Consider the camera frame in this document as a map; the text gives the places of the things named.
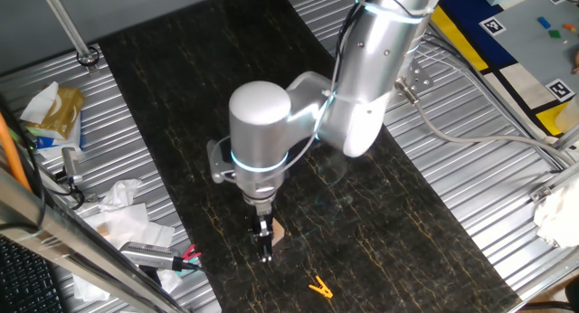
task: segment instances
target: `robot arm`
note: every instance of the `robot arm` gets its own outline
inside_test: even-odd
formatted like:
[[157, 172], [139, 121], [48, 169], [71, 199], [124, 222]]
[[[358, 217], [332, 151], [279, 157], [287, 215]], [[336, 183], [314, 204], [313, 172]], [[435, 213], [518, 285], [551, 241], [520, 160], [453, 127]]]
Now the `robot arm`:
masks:
[[339, 36], [332, 81], [305, 72], [286, 90], [255, 81], [233, 93], [233, 164], [219, 162], [214, 143], [210, 164], [216, 183], [227, 179], [242, 189], [261, 261], [272, 260], [272, 204], [283, 172], [299, 159], [287, 163], [289, 149], [309, 138], [303, 154], [319, 138], [349, 157], [364, 154], [382, 127], [395, 81], [409, 74], [438, 1], [356, 0]]

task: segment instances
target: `black keyboard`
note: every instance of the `black keyboard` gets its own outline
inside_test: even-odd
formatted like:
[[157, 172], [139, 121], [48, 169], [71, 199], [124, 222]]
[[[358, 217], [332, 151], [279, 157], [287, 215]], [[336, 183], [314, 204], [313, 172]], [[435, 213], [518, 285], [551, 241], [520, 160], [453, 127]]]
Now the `black keyboard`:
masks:
[[66, 312], [55, 281], [43, 257], [0, 236], [0, 311]]

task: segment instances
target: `white tissue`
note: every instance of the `white tissue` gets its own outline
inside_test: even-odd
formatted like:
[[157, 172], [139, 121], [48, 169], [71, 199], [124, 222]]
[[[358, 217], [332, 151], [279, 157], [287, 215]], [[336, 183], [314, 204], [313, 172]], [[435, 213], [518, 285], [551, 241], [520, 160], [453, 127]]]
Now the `white tissue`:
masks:
[[[144, 244], [169, 247], [175, 233], [175, 228], [150, 223], [145, 204], [133, 203], [133, 196], [137, 192], [141, 181], [118, 181], [110, 189], [109, 194], [100, 203], [105, 211], [85, 219], [95, 230], [106, 224], [109, 230], [108, 241], [117, 249], [126, 242], [141, 242]], [[174, 271], [158, 272], [161, 285], [166, 292], [171, 292], [179, 284], [181, 278]], [[84, 301], [107, 300], [109, 293], [90, 284], [82, 278], [72, 275], [74, 279], [74, 298]]]
[[175, 290], [177, 286], [183, 283], [181, 277], [179, 277], [174, 271], [172, 270], [162, 270], [157, 272], [159, 279], [161, 280], [162, 288], [170, 294], [171, 291]]
[[137, 179], [117, 181], [104, 199], [100, 201], [101, 211], [112, 211], [133, 204], [133, 197], [141, 181]]
[[579, 245], [579, 179], [549, 195], [535, 210], [536, 234], [560, 247]]
[[28, 106], [24, 109], [24, 112], [22, 112], [20, 119], [37, 124], [43, 123], [43, 119], [46, 117], [48, 109], [51, 108], [54, 100], [56, 100], [57, 92], [58, 83], [51, 83], [50, 86], [39, 92], [38, 95], [30, 100]]
[[74, 298], [86, 301], [93, 300], [107, 300], [110, 294], [83, 278], [72, 274], [72, 281], [74, 281]]

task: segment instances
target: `dark work surface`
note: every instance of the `dark work surface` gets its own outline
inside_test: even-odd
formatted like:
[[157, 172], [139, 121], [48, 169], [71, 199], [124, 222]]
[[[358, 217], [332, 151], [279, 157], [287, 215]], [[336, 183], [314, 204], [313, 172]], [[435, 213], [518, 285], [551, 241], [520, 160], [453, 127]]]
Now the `dark work surface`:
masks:
[[[291, 168], [275, 208], [288, 235], [275, 262], [257, 262], [242, 194], [213, 183], [205, 146], [227, 135], [245, 82], [330, 75], [287, 0], [209, 0], [100, 46], [224, 311], [494, 313], [518, 301], [385, 129], [360, 158], [315, 145]], [[334, 298], [308, 288], [316, 275]]]

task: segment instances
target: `small wooden block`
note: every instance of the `small wooden block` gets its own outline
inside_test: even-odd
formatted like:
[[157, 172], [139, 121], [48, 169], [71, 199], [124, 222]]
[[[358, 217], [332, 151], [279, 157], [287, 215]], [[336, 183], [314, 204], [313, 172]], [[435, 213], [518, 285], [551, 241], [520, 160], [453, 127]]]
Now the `small wooden block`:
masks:
[[97, 227], [97, 233], [100, 234], [102, 237], [109, 236], [109, 227], [104, 223], [101, 226]]
[[286, 233], [286, 230], [281, 227], [280, 223], [278, 223], [275, 218], [273, 218], [273, 222], [271, 223], [271, 227], [273, 227], [273, 239], [271, 240], [271, 246], [275, 246]]

